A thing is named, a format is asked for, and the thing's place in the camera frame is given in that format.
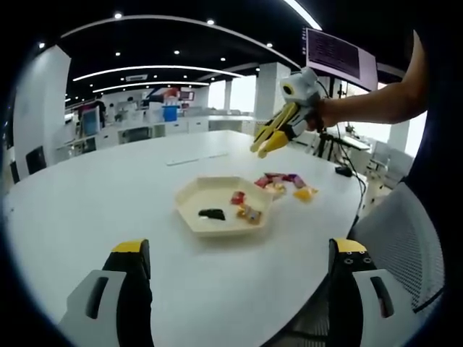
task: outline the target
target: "blue container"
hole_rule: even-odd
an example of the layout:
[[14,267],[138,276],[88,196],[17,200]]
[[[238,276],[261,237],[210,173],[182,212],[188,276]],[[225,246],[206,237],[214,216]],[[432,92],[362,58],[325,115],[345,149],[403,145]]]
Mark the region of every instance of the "blue container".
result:
[[177,120],[177,109],[179,106],[163,106],[164,108],[164,120],[165,121],[176,121]]

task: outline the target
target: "yellow candy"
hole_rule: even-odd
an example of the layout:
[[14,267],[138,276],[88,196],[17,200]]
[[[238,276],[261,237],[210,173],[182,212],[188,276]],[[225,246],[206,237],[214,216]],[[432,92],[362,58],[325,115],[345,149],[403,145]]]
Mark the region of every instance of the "yellow candy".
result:
[[317,189],[304,187],[294,192],[293,195],[302,202],[309,202],[317,192]]

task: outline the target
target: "computer screen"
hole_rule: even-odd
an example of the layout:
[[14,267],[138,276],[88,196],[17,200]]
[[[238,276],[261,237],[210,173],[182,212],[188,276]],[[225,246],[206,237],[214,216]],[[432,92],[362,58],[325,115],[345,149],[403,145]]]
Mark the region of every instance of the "computer screen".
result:
[[376,58],[367,51],[314,29],[307,29],[306,45],[309,67],[367,90],[378,89]]
[[82,126],[85,136],[91,136],[100,131],[98,107],[82,112]]

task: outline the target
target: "white column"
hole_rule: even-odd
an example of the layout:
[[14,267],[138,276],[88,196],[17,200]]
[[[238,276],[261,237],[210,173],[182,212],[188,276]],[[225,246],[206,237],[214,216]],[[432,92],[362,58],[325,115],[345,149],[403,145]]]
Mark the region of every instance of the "white column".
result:
[[225,83],[225,106],[224,109],[230,111],[230,100],[232,99],[232,81]]
[[60,47],[51,47],[29,64],[18,84],[13,134],[20,179],[29,176],[25,156],[37,147],[43,146],[47,166],[55,164],[70,62]]
[[392,125],[388,145],[396,150],[405,152],[409,126],[410,121],[403,121],[402,123]]
[[257,119],[270,119],[284,105],[279,81],[288,77],[291,69],[280,63],[260,65],[255,96],[254,114]]

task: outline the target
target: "red candy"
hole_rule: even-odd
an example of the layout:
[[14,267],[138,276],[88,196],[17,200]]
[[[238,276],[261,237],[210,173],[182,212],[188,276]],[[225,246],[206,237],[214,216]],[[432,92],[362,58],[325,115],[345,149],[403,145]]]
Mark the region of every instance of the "red candy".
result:
[[241,205],[245,201],[245,193],[244,192],[235,192],[231,197],[230,202],[233,205]]

